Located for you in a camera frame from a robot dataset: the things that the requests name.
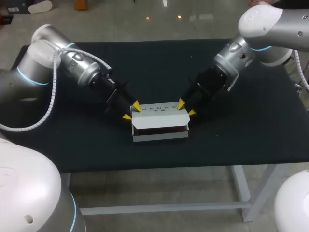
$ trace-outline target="floor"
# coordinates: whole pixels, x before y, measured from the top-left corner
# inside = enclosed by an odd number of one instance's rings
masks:
[[[230,38],[248,0],[73,0],[54,2],[42,14],[16,15],[0,28],[0,68],[10,68],[20,48],[42,24],[53,24],[75,42]],[[281,183],[309,167],[291,164]],[[245,166],[254,189],[265,166]],[[174,168],[72,174],[70,189],[80,207],[238,200],[229,167]],[[87,216],[88,232],[276,232],[273,198],[260,217],[243,223],[239,210]]]

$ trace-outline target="dark table cover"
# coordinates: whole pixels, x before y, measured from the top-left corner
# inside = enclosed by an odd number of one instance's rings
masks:
[[[189,86],[187,79],[210,66],[227,41],[77,45],[109,63],[112,77],[129,80],[128,90],[147,104],[177,102]],[[29,125],[47,105],[48,98],[42,97],[2,106],[0,122]],[[202,123],[190,126],[188,139],[133,143],[129,124],[107,118],[99,98],[59,72],[56,104],[47,122],[33,131],[4,135],[45,154],[61,172],[309,161],[309,119],[283,67],[254,62],[208,111]]]

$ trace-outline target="white box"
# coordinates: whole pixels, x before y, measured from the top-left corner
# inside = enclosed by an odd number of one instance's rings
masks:
[[[190,116],[186,109],[177,110],[178,102],[140,105],[132,111],[134,142],[187,138]]]

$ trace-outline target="yellow triangle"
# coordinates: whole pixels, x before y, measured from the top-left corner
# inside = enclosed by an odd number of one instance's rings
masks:
[[[127,120],[132,120],[132,118],[128,114],[123,115],[122,118],[127,119]]]
[[[132,106],[133,106],[138,112],[141,111],[140,104],[139,104],[139,101],[138,101],[138,100],[136,100]]]
[[[189,116],[191,116],[191,115],[195,115],[196,114],[196,112],[194,111],[194,110],[190,110],[190,112],[189,112]]]
[[[179,98],[177,109],[180,110],[184,105],[185,105],[185,102],[181,98]]]

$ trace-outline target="white cable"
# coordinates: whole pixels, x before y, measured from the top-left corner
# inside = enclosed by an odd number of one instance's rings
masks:
[[[299,73],[299,76],[300,76],[300,79],[302,80],[303,82],[303,85],[306,87],[306,89],[309,91],[309,85],[305,79],[305,76],[303,74],[303,70],[301,68],[301,65],[300,65],[300,60],[299,60],[299,55],[298,55],[298,51],[294,50],[294,54],[295,54],[295,59],[296,59],[296,65],[297,65],[297,70],[298,70],[298,73]]]
[[[5,131],[10,131],[10,132],[24,132],[24,131],[30,131],[30,130],[33,130],[37,127],[39,127],[43,122],[46,121],[46,119],[49,117],[52,109],[53,109],[53,106],[54,106],[54,102],[55,102],[55,97],[56,97],[56,87],[57,87],[57,61],[56,61],[56,57],[58,54],[60,54],[61,52],[65,52],[65,51],[68,51],[68,52],[76,52],[76,53],[81,53],[87,57],[90,57],[96,61],[98,61],[99,63],[101,63],[102,65],[104,65],[108,70],[111,69],[111,66],[109,66],[106,62],[104,62],[103,60],[101,60],[100,58],[88,53],[88,52],[85,52],[83,50],[79,50],[79,49],[75,49],[75,48],[66,48],[66,49],[62,49],[62,50],[59,50],[59,51],[56,51],[54,53],[54,56],[53,56],[53,87],[52,87],[52,96],[51,96],[51,99],[50,99],[50,103],[49,103],[49,107],[46,111],[46,113],[44,114],[44,116],[35,124],[33,124],[32,126],[29,126],[29,127],[23,127],[23,128],[12,128],[12,127],[7,127],[3,124],[0,124],[0,129],[2,130],[5,130]]]

